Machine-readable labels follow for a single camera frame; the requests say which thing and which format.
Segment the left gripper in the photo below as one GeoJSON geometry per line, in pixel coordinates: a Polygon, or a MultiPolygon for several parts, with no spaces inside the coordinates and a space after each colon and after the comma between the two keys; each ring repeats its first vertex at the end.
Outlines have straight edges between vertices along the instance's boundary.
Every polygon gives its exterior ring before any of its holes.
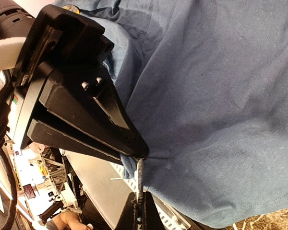
{"type": "Polygon", "coordinates": [[[13,71],[12,139],[18,148],[32,142],[27,132],[41,103],[46,111],[38,121],[52,130],[113,159],[148,157],[149,147],[102,65],[114,47],[104,32],[98,23],[58,6],[39,12],[13,71]]]}

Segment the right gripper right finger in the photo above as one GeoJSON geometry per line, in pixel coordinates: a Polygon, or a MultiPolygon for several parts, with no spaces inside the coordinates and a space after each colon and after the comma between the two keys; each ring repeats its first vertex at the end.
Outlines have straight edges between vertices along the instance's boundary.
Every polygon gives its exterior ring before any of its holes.
{"type": "Polygon", "coordinates": [[[141,219],[143,230],[163,230],[164,225],[161,221],[154,199],[150,192],[143,194],[141,206],[141,219]]]}

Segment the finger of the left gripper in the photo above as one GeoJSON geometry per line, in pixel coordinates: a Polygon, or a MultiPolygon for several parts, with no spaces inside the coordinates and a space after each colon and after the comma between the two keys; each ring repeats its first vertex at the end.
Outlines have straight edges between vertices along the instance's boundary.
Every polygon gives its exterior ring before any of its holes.
{"type": "Polygon", "coordinates": [[[33,110],[26,134],[39,144],[122,165],[120,155],[115,150],[90,138],[45,109],[33,110]]]}

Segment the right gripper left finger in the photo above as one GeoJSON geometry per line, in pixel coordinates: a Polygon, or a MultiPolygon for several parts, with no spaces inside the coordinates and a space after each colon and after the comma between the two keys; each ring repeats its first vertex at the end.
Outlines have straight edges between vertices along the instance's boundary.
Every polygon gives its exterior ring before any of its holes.
{"type": "Polygon", "coordinates": [[[138,203],[136,193],[131,192],[126,200],[123,211],[115,230],[137,230],[138,229],[138,203]]]}

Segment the round yellow grey brooch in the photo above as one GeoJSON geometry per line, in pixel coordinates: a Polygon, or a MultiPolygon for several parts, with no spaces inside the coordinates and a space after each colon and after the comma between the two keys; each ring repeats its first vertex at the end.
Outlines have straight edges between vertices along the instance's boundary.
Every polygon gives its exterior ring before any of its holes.
{"type": "Polygon", "coordinates": [[[76,7],[75,5],[65,5],[65,6],[63,6],[63,9],[69,10],[69,11],[74,12],[76,14],[80,14],[79,8],[76,7]]]}

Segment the blue t-shirt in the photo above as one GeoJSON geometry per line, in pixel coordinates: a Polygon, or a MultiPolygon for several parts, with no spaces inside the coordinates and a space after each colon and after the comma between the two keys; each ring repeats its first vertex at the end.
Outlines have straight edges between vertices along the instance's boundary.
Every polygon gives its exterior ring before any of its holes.
{"type": "Polygon", "coordinates": [[[59,0],[105,28],[144,185],[223,228],[288,208],[288,0],[59,0]]]}

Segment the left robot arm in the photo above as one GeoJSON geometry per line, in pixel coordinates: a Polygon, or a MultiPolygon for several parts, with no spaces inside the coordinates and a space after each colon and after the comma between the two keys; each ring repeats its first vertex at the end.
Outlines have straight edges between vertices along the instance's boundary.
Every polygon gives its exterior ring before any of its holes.
{"type": "Polygon", "coordinates": [[[20,38],[0,90],[0,149],[9,103],[17,104],[11,139],[23,149],[36,142],[121,164],[146,159],[149,148],[129,119],[103,65],[114,44],[98,23],[47,5],[32,17],[0,0],[0,41],[20,38]]]}

